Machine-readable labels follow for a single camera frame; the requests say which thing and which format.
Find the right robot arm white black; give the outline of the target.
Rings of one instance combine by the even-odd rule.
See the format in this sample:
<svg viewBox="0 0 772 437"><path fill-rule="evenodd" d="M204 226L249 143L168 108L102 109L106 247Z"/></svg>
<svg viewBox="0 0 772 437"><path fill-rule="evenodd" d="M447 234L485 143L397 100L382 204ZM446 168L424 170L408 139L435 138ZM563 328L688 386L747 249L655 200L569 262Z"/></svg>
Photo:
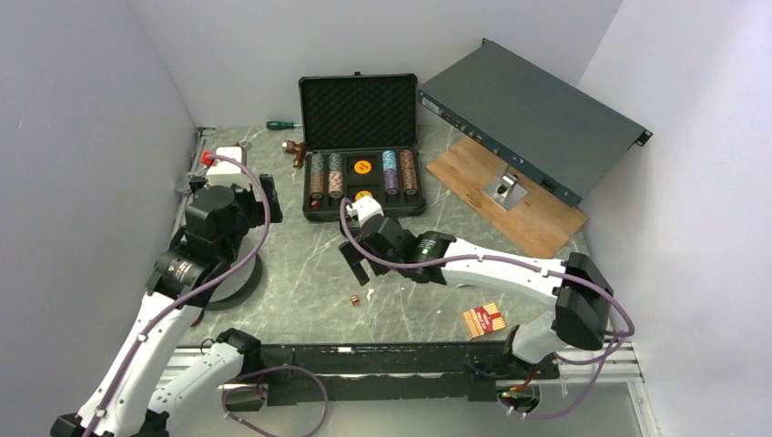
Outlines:
<svg viewBox="0 0 772 437"><path fill-rule="evenodd" d="M395 271L416 283L476 286L542 305L544 313L512 328L505 342L502 366L514 378L567 347L599 351L612 335L613 291L584 254L567 260L516 256L441 232L415 236L381 214L360 224L353 234L348 220L340 221L346 238L340 251L360 284L369 280L361 265L367 260L377 275Z"/></svg>

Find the red playing card deck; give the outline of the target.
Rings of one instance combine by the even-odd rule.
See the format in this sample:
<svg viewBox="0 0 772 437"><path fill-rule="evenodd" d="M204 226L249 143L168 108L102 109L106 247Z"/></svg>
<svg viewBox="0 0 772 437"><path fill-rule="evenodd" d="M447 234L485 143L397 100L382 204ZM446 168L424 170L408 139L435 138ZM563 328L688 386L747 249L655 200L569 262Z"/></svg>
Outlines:
<svg viewBox="0 0 772 437"><path fill-rule="evenodd" d="M472 339L504 330L507 327L499 306L494 302L466 310L461 316Z"/></svg>

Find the blue yellow chip stack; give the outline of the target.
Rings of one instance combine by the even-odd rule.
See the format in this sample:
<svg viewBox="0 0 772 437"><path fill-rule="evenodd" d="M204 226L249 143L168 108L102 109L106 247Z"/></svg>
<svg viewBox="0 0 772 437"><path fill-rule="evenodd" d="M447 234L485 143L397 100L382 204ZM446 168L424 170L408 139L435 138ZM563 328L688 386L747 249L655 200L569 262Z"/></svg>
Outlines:
<svg viewBox="0 0 772 437"><path fill-rule="evenodd" d="M330 173L341 173L343 164L342 164L342 155L340 153L332 153L328 156L328 169Z"/></svg>

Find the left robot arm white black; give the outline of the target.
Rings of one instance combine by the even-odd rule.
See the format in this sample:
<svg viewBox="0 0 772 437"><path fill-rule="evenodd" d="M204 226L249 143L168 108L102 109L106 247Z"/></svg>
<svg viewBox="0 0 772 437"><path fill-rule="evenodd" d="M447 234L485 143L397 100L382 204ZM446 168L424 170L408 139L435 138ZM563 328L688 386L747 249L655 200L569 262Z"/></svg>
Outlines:
<svg viewBox="0 0 772 437"><path fill-rule="evenodd" d="M272 176L256 180L260 199L247 178L194 191L186 223L157 259L136 323L105 378L77 412L56 419L51 435L169 436L198 395L259 375L260 341L228 329L190 368L168 383L159 381L218 284L242 267L236 257L247 232L282 220Z"/></svg>

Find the orange chip stack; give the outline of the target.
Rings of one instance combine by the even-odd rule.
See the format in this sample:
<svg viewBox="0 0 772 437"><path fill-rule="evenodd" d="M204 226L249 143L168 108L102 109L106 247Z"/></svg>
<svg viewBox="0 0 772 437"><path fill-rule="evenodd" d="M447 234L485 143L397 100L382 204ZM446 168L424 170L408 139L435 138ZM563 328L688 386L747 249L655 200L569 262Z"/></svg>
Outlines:
<svg viewBox="0 0 772 437"><path fill-rule="evenodd" d="M330 198L341 198L343 191L343 175L341 171L331 171L328 178L328 193Z"/></svg>

